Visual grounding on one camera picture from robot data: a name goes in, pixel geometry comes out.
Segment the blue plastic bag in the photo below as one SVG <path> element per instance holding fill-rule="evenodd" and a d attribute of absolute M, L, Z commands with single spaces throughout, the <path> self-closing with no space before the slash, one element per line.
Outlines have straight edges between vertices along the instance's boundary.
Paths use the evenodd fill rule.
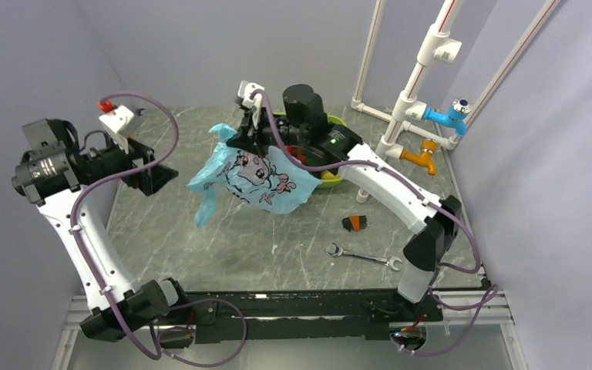
<path fill-rule="evenodd" d="M 272 214 L 289 214 L 305 204 L 322 180 L 295 166 L 282 150 L 271 146 L 265 156 L 227 145 L 236 130 L 219 123 L 209 130 L 218 142 L 187 188 L 203 196 L 194 216 L 205 226 L 216 213 L 217 191 L 226 190 L 242 202 Z"/>

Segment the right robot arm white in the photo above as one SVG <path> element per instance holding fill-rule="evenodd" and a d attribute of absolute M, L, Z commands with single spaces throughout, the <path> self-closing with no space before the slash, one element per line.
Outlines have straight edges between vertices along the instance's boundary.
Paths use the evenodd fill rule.
<path fill-rule="evenodd" d="M 242 81 L 236 103 L 244 111 L 240 128 L 227 145 L 260 157 L 280 150 L 291 165 L 309 173 L 341 176 L 386 206 L 412 232 L 404 246 L 395 313 L 412 320 L 424 308 L 447 252 L 461 227 L 461 202 L 424 190 L 390 166 L 354 131 L 331 123 L 321 97 L 305 84 L 283 92 L 286 114 L 277 118 L 264 87 Z"/>

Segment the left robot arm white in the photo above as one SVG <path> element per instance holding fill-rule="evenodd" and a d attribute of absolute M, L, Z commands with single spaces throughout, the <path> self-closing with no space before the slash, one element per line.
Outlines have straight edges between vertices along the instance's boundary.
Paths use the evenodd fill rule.
<path fill-rule="evenodd" d="M 152 148 L 129 141 L 126 153 L 111 139 L 102 150 L 81 153 L 75 127 L 62 119 L 41 119 L 22 127 L 31 148 L 15 168 L 12 186 L 27 198 L 59 235 L 85 289 L 89 315 L 80 323 L 87 338 L 116 342 L 121 324 L 135 331 L 164 316 L 179 324 L 191 303 L 171 277 L 141 284 L 116 253 L 97 205 L 95 184 L 120 172 L 125 185 L 151 196 L 178 172 L 164 165 L 140 171 L 154 159 Z"/>

